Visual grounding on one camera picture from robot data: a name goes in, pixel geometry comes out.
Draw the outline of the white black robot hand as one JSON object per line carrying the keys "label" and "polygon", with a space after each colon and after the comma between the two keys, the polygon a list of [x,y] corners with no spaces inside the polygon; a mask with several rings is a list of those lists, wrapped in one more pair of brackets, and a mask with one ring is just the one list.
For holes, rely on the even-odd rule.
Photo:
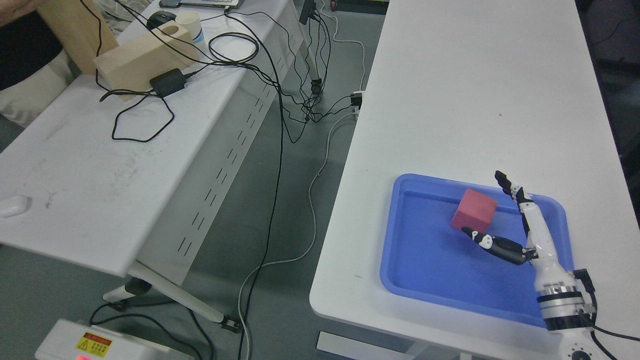
{"label": "white black robot hand", "polygon": [[558,260],[553,237],[539,205],[518,182],[502,171],[496,171],[494,178],[503,193],[510,196],[518,206],[526,234],[526,247],[505,237],[487,234],[471,227],[463,227],[462,232],[487,253],[510,264],[522,265],[530,262],[535,269],[534,289],[538,294],[575,292],[577,290],[575,278],[562,267]]}

